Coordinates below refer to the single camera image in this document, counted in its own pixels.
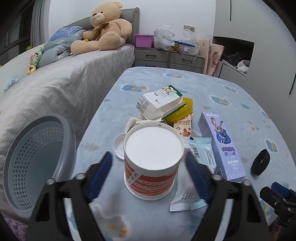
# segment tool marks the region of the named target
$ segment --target tablecloth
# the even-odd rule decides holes
[[[182,70],[131,68],[121,75],[93,117],[77,149],[73,171],[73,176],[85,172],[106,151],[113,154],[109,176],[99,197],[90,204],[107,241],[190,240],[207,209],[205,206],[194,211],[170,212],[176,182],[172,191],[160,200],[136,198],[125,187],[124,163],[113,151],[113,141],[124,132],[129,118],[139,116],[136,109],[139,97],[170,84],[184,97],[194,100],[192,129],[197,136],[201,135],[198,126],[201,112],[217,112],[223,117],[244,164],[246,179],[253,183],[258,197],[261,188],[270,187],[275,181],[296,189],[296,168],[285,141],[264,110],[242,88],[222,79]],[[251,165],[262,149],[269,151],[271,161],[260,176],[253,177]],[[260,202],[267,223],[271,224],[276,215],[268,204]],[[73,238],[79,240],[69,200],[66,207]],[[224,238],[230,210],[231,201],[228,201],[216,240]]]

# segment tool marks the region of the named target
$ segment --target headboard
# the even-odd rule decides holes
[[[128,36],[126,43],[135,45],[135,34],[139,33],[140,9],[138,7],[130,8],[130,9],[122,9],[120,18],[125,19],[131,23],[133,27],[133,32],[130,36]],[[72,26],[80,26],[85,30],[94,29],[94,27],[91,25],[90,17],[81,19],[65,27],[72,27]]]

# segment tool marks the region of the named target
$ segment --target toothpaste box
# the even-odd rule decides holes
[[[222,117],[217,113],[203,112],[198,125],[203,137],[212,137],[217,164],[215,173],[227,181],[242,181],[246,176],[244,166]]]
[[[136,107],[146,120],[161,121],[185,104],[183,95],[174,86],[169,85],[155,92],[143,94]]]

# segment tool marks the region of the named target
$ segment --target gray nightstand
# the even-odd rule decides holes
[[[202,73],[205,59],[186,53],[159,49],[135,48],[134,67],[159,67]]]

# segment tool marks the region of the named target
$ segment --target gray plastic basket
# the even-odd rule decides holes
[[[58,114],[40,117],[16,137],[6,156],[6,199],[21,218],[30,218],[46,180],[71,177],[76,140],[69,122]]]

